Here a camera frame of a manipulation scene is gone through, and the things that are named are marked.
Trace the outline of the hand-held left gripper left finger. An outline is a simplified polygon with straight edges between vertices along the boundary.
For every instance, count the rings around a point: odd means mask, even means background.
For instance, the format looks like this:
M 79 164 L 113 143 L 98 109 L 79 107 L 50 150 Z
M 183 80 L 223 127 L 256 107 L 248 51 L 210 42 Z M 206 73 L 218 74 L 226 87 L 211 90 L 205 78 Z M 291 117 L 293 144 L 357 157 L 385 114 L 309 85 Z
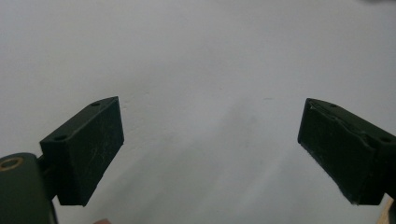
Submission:
M 124 143 L 117 96 L 87 105 L 40 141 L 49 196 L 86 205 Z

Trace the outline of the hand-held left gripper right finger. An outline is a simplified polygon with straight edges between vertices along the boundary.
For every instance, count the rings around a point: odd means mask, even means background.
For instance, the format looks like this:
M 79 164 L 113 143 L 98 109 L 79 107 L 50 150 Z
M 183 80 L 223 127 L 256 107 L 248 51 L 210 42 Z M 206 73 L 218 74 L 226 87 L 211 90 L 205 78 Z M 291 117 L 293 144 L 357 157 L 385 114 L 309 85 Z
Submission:
M 396 136 L 339 105 L 305 100 L 298 143 L 353 204 L 396 200 Z

